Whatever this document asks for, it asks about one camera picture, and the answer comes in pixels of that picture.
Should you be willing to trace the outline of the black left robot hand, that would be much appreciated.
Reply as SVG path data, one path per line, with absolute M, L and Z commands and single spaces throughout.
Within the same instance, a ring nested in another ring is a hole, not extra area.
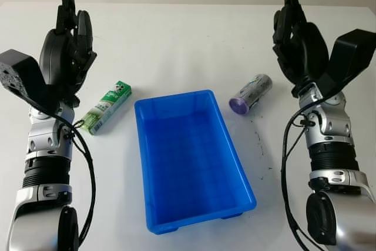
M 62 0 L 56 27 L 47 33 L 39 58 L 45 83 L 59 101 L 71 108 L 79 106 L 76 93 L 96 57 L 89 13 L 77 11 L 75 0 Z

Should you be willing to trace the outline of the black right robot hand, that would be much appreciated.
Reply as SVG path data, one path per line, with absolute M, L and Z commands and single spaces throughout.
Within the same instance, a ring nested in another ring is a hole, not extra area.
M 297 98 L 317 81 L 328 63 L 328 49 L 317 26 L 307 21 L 299 0 L 284 0 L 273 19 L 273 51 Z

